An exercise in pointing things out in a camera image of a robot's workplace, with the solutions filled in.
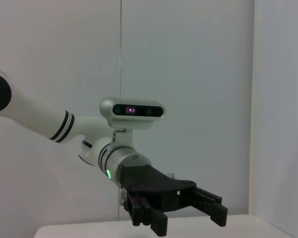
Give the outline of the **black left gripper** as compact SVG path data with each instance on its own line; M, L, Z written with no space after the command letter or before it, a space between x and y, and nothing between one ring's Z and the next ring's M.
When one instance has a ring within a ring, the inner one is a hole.
M133 226L150 226L157 236L166 236L171 212L192 206L210 216L220 227L226 226L227 208L222 198L196 187L190 180L170 178L150 165L124 166L119 183L127 191L124 209Z

